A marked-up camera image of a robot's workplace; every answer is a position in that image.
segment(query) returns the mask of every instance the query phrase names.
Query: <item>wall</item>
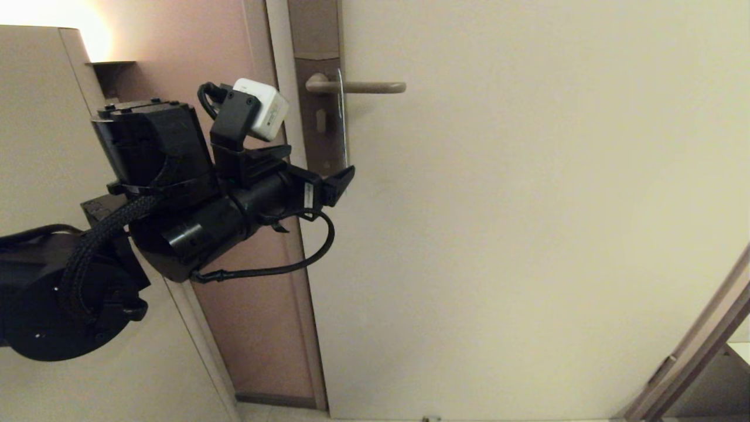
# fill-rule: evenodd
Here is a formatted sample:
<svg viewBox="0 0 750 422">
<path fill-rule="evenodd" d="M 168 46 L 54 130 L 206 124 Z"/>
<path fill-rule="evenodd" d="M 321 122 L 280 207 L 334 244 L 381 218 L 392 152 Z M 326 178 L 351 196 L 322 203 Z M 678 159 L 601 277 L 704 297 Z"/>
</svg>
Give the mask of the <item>wall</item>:
<svg viewBox="0 0 750 422">
<path fill-rule="evenodd" d="M 80 30 L 92 62 L 107 60 L 113 52 L 112 31 L 90 0 L 0 0 L 0 25 L 57 26 Z"/>
<path fill-rule="evenodd" d="M 121 101 L 157 95 L 197 104 L 197 87 L 209 80 L 233 83 L 249 77 L 275 82 L 270 49 L 264 49 L 263 42 L 251 46 L 248 39 L 248 29 L 250 39 L 267 39 L 263 1 L 248 2 L 250 28 L 240 0 L 91 0 L 88 4 L 112 34 L 113 47 L 106 60 L 137 61 L 118 81 Z M 198 116 L 208 139 L 212 121 L 200 107 Z M 245 146 L 268 144 L 248 138 Z M 299 234 L 283 237 L 261 229 L 207 270 L 283 265 L 290 262 L 290 249 L 301 253 Z M 238 393 L 291 396 L 308 403 L 313 397 L 310 347 L 305 345 L 297 313 L 297 301 L 304 293 L 296 288 L 300 276 L 306 286 L 304 272 L 194 286 Z"/>
<path fill-rule="evenodd" d="M 745 318 L 737 327 L 729 342 L 750 342 L 750 318 Z"/>
<path fill-rule="evenodd" d="M 93 70 L 69 60 L 84 56 L 57 28 L 0 26 L 0 234 L 87 227 L 79 203 L 114 177 L 89 123 L 87 106 L 104 97 L 82 95 Z M 231 420 L 164 280 L 144 268 L 148 314 L 102 348 L 55 363 L 0 348 L 0 420 Z"/>
</svg>

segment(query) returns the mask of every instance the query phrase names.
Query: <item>door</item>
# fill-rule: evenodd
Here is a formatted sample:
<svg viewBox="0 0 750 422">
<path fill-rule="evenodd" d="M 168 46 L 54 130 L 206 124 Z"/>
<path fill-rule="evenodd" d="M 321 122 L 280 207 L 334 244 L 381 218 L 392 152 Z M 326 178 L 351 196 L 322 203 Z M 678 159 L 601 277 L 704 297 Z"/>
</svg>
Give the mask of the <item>door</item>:
<svg viewBox="0 0 750 422">
<path fill-rule="evenodd" d="M 287 4 L 267 4 L 304 102 Z M 343 0 L 343 76 L 408 90 L 346 97 L 357 174 L 308 268 L 331 415 L 623 415 L 747 242 L 748 18 Z M 302 230 L 310 254 L 325 227 Z"/>
</svg>

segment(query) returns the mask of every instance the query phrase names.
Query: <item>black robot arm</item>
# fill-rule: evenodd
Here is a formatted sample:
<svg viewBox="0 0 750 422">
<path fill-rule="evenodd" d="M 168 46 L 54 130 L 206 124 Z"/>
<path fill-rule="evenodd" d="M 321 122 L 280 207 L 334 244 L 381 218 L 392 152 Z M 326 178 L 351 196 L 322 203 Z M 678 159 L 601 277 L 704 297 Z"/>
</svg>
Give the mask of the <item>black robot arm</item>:
<svg viewBox="0 0 750 422">
<path fill-rule="evenodd" d="M 88 231 L 52 225 L 0 237 L 0 345 L 37 360 L 70 359 L 143 319 L 138 292 L 149 281 L 128 237 L 174 282 L 288 273 L 329 250 L 334 228 L 322 207 L 338 202 L 354 167 L 324 179 L 289 164 L 289 146 L 245 149 L 248 135 L 272 139 L 287 111 L 270 86 L 207 83 L 199 100 L 215 119 L 213 161 L 188 104 L 110 104 L 92 118 L 117 180 L 82 204 Z M 286 232 L 280 221 L 291 216 L 325 221 L 318 252 L 283 267 L 200 273 L 262 226 Z"/>
</svg>

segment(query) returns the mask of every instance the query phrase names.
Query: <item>pink wall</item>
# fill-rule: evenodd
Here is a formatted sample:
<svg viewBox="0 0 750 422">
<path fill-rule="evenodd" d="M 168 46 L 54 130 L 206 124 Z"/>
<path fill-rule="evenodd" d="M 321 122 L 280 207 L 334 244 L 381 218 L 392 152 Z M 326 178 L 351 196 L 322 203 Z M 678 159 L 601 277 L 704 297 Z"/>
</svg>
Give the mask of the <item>pink wall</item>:
<svg viewBox="0 0 750 422">
<path fill-rule="evenodd" d="M 266 46 L 259 43 L 256 51 L 251 49 L 241 0 L 97 0 L 89 4 L 112 32 L 109 59 L 138 62 L 118 81 L 121 101 L 159 96 L 197 104 L 197 87 L 209 80 L 233 83 L 249 77 L 274 82 L 270 53 L 259 50 L 267 50 Z M 262 0 L 256 4 L 262 10 Z M 265 15 L 250 18 L 265 22 Z M 267 36 L 260 27 L 250 33 Z M 212 121 L 198 109 L 208 139 Z M 245 146 L 268 144 L 248 140 Z M 296 241 L 300 248 L 299 236 L 284 238 L 261 229 L 208 270 L 288 264 L 287 241 Z M 194 288 L 238 393 L 313 396 L 309 351 L 302 338 L 291 276 Z"/>
</svg>

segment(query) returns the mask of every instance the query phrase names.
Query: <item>door lever handle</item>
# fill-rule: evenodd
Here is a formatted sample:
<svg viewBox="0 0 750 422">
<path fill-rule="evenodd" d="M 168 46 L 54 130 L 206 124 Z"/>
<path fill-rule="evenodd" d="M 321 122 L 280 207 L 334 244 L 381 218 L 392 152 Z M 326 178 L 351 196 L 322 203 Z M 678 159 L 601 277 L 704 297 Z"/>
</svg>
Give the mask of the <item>door lever handle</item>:
<svg viewBox="0 0 750 422">
<path fill-rule="evenodd" d="M 341 93 L 341 83 L 332 82 L 324 74 L 314 74 L 304 83 L 308 92 L 314 94 Z M 344 82 L 343 92 L 347 94 L 398 94 L 407 90 L 405 82 Z"/>
</svg>

